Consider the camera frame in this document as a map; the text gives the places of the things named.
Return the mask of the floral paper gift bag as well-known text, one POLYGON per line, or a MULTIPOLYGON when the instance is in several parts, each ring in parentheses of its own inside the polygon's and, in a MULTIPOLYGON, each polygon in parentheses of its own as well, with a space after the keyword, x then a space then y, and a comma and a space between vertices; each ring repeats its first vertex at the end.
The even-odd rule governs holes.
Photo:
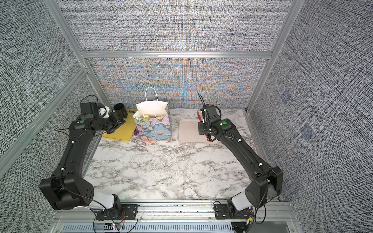
POLYGON ((160 101, 158 96, 155 96, 155 100, 149 100, 147 97, 149 89, 155 91, 153 87, 145 89, 145 101, 136 104, 137 111, 133 115, 139 135, 145 143, 172 141, 169 103, 160 101), (148 115, 150 118, 144 119, 143 115, 148 115))

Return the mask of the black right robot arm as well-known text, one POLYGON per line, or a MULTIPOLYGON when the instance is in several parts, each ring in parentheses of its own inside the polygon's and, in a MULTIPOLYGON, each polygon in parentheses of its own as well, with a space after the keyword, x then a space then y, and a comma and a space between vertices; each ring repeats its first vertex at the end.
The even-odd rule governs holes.
POLYGON ((204 104, 198 113, 198 133, 209 142, 225 145, 246 171, 250 184, 243 192, 228 199, 232 216, 248 208, 261 208, 282 193, 283 172, 262 159, 244 140, 229 119, 221 119, 221 111, 214 105, 204 104))

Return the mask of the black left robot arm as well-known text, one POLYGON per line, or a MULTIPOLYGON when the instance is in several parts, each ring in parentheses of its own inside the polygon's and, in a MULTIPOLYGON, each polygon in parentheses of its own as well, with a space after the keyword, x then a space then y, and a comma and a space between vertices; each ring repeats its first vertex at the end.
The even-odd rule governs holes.
POLYGON ((87 149, 99 131, 115 132, 125 119, 113 112, 104 118, 79 116, 69 126, 68 142, 56 169, 43 179, 39 189, 54 210, 71 210, 79 206, 99 206, 103 219, 118 219, 122 207, 117 195, 109 195, 99 201, 99 194, 91 183, 83 178, 83 165, 87 149))

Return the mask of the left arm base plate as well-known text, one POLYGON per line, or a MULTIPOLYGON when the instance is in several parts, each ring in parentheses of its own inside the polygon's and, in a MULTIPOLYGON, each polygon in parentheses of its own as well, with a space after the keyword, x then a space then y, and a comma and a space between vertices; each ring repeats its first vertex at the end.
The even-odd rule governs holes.
POLYGON ((113 207, 107 211, 95 211, 99 221, 103 220, 136 220, 138 215, 138 205, 122 204, 121 207, 113 207))

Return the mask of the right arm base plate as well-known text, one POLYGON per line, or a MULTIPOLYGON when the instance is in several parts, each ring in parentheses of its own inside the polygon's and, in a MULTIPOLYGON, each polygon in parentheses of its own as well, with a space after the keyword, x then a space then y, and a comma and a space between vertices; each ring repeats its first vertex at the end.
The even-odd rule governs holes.
POLYGON ((213 210, 215 213, 215 218, 218 220, 249 219, 254 217, 254 213, 251 208, 238 211, 233 205, 222 204, 220 202, 213 203, 213 210))

